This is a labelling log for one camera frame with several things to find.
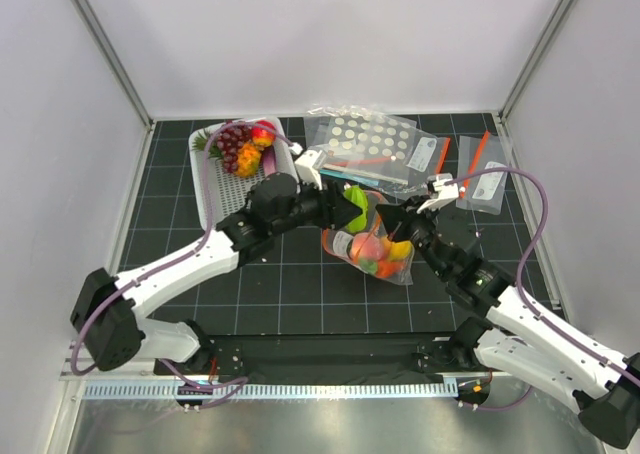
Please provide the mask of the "yellow toy lemon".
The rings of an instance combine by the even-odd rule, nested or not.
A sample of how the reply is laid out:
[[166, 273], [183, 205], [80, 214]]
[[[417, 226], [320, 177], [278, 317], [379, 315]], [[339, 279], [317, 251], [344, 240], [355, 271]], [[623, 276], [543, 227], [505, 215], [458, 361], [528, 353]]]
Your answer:
[[401, 261], [407, 259], [413, 252], [413, 245], [410, 241], [391, 242], [388, 259], [390, 261]]

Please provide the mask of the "clear zip bag orange zipper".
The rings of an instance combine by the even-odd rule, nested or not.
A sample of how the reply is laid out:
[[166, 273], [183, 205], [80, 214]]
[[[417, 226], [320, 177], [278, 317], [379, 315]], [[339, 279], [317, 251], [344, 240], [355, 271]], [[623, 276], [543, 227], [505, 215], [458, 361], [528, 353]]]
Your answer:
[[348, 187], [344, 197], [360, 207], [362, 214], [339, 230], [325, 229], [324, 251], [376, 279], [411, 285], [415, 250], [410, 241], [397, 242], [389, 237], [376, 210], [388, 203], [385, 197], [359, 186]]

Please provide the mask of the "pink toy peach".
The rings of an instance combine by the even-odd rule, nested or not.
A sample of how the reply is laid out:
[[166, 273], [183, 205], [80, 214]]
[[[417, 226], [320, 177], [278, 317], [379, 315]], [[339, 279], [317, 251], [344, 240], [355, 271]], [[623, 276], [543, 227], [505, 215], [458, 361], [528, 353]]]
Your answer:
[[365, 260], [378, 261], [387, 254], [386, 244], [376, 236], [369, 236], [367, 233], [357, 234], [350, 247], [350, 257], [353, 260], [361, 258]]

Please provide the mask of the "orange toy carrot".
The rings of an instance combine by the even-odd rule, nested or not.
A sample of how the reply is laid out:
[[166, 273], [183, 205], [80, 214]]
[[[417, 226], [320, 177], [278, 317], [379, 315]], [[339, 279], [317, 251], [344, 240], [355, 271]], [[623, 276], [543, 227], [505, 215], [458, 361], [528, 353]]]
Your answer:
[[379, 279], [388, 279], [396, 275], [403, 268], [402, 262], [380, 260], [377, 263], [375, 276]]

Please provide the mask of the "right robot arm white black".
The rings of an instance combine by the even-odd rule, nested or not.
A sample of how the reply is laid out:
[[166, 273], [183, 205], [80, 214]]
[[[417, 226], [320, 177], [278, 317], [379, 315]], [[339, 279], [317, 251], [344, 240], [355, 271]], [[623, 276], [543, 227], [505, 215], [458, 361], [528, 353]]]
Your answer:
[[453, 363], [508, 373], [574, 412], [600, 441], [627, 448], [639, 429], [639, 356], [590, 338], [535, 300], [500, 266], [446, 241], [418, 200], [377, 207], [394, 241], [409, 241], [447, 293], [472, 313], [449, 341]]

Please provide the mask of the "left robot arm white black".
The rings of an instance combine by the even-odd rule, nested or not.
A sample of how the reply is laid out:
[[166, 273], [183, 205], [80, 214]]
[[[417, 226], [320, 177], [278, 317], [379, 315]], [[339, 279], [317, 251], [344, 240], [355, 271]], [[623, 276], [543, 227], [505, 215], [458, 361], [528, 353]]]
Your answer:
[[86, 350], [93, 368], [110, 371], [136, 358], [178, 363], [190, 374], [208, 369], [213, 344], [192, 320], [157, 321], [152, 314], [168, 301], [261, 257], [277, 236], [300, 226], [341, 228], [362, 210], [335, 182], [318, 186], [288, 174], [271, 174], [252, 187], [243, 207], [202, 237], [145, 266], [115, 276], [100, 268], [84, 282], [71, 324], [78, 333], [70, 369]]

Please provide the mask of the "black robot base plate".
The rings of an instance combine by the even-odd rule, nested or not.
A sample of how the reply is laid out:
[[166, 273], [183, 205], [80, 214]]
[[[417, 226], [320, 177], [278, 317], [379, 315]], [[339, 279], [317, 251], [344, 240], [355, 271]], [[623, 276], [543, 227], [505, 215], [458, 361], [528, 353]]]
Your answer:
[[391, 385], [435, 382], [446, 374], [487, 368], [449, 332], [213, 336], [212, 367], [224, 381], [246, 376], [252, 384]]

